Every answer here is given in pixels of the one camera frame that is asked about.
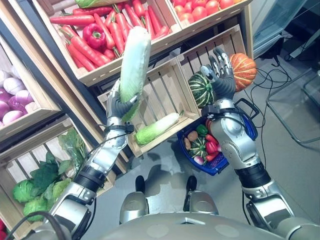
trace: gray floor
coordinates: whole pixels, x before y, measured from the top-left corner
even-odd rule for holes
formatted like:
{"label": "gray floor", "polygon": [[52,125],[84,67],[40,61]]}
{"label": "gray floor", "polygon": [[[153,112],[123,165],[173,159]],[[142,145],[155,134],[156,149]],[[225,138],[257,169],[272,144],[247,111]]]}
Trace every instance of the gray floor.
{"label": "gray floor", "polygon": [[[282,59],[280,61],[292,78],[307,69],[301,62],[295,60],[290,63]],[[273,60],[257,59],[256,62],[257,66],[266,72],[275,68],[271,65],[274,63]],[[274,81],[286,80],[286,77],[278,71],[271,73],[271,77]],[[272,102],[297,136],[303,140],[320,136],[319,109],[307,100],[299,89],[299,86],[310,77],[306,75],[279,92]],[[261,83],[263,79],[257,76],[255,82]],[[270,81],[263,84],[265,87],[270,85]],[[254,101],[261,110],[265,109],[268,93],[268,89],[259,87],[253,90]],[[236,99],[241,97],[246,97],[244,91],[235,96]],[[256,117],[254,123],[256,126],[261,126],[262,117]],[[261,160],[264,161],[260,128],[256,144]],[[298,145],[267,108],[263,144],[267,170],[279,183],[295,214],[319,224],[320,142],[310,143],[307,147]],[[186,181],[190,175],[195,175],[198,180],[198,189],[211,195],[220,215],[246,222],[242,212],[240,182],[230,166],[215,176],[199,171],[184,157],[175,135],[144,154],[143,157],[143,159],[133,159],[132,170],[118,178],[115,187],[97,199],[94,222],[83,239],[98,239],[119,225],[122,201],[128,193],[134,191],[135,178],[138,175],[146,179],[146,195],[151,214],[182,211]]]}

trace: orange pumpkin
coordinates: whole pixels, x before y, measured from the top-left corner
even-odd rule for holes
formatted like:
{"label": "orange pumpkin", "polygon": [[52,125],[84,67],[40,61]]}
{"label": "orange pumpkin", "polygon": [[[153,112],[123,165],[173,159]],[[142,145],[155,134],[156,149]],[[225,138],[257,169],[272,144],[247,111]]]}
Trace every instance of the orange pumpkin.
{"label": "orange pumpkin", "polygon": [[235,79],[235,91],[239,92],[253,83],[257,75],[257,65],[254,60],[243,53],[236,53],[230,57]]}

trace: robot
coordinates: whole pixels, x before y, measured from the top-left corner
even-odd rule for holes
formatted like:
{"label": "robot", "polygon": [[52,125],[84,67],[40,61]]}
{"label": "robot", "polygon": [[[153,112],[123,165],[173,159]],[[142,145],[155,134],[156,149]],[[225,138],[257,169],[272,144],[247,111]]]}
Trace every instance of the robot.
{"label": "robot", "polygon": [[[265,170],[255,142],[246,134],[242,113],[234,105],[235,80],[229,58],[220,48],[213,50],[216,59],[200,71],[212,84],[214,105],[202,109],[202,116],[212,120],[209,131],[214,133],[224,156],[234,168],[242,190],[249,199],[246,208],[254,226],[219,216],[212,198],[196,190],[197,180],[189,177],[183,212],[149,214],[144,195],[144,179],[136,179],[136,191],[124,200],[120,226],[104,240],[144,239],[211,239],[211,240],[318,240],[320,226],[296,217],[277,183]],[[107,101],[105,140],[90,154],[84,167],[69,184],[43,224],[29,232],[25,240],[78,240],[88,229],[91,205],[102,187],[117,155],[128,143],[127,134],[133,126],[122,123],[121,117],[139,101],[135,95],[121,103],[117,81]]]}

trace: blue basket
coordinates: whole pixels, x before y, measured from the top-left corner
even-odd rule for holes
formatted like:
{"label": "blue basket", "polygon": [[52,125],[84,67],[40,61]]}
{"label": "blue basket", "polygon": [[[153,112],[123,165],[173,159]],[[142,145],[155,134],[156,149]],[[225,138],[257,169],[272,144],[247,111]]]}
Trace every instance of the blue basket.
{"label": "blue basket", "polygon": [[[246,126],[245,132],[246,134],[252,139],[255,140],[258,136],[258,132],[254,124],[252,123],[251,119],[247,116],[242,116],[243,122]],[[227,159],[225,156],[220,152],[218,156],[216,156],[212,161],[207,162],[205,165],[200,165],[194,161],[194,159],[189,155],[188,151],[185,148],[184,138],[187,137],[187,135],[191,131],[195,131],[197,126],[200,124],[205,125],[206,124],[206,117],[200,117],[197,120],[195,120],[193,123],[189,124],[182,130],[178,131],[176,133],[178,137],[178,141],[180,143],[181,149],[184,153],[184,155],[189,159],[189,161],[198,169],[204,171],[207,174],[210,174],[211,176],[216,175],[217,173],[221,173],[223,169],[225,169],[226,166],[229,165]]]}

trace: green pepper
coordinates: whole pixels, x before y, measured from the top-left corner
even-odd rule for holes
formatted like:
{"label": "green pepper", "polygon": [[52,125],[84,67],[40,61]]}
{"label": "green pepper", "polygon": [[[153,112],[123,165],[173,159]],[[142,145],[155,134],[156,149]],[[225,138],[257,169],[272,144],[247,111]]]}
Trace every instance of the green pepper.
{"label": "green pepper", "polygon": [[196,127],[196,132],[197,132],[200,136],[205,137],[206,134],[208,133],[208,129],[206,128],[205,125],[200,124],[199,126]]}

